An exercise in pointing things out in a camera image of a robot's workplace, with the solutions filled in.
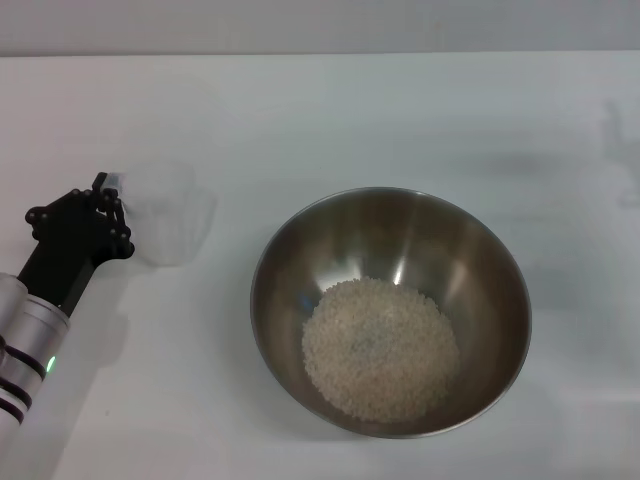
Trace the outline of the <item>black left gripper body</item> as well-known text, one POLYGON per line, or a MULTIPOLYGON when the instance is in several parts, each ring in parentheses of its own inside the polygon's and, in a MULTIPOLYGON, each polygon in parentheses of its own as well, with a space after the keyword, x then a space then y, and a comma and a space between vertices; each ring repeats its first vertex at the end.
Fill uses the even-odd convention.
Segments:
POLYGON ((30 295, 71 316, 109 240, 107 219, 99 212, 29 212, 26 221, 37 245, 18 280, 30 295))

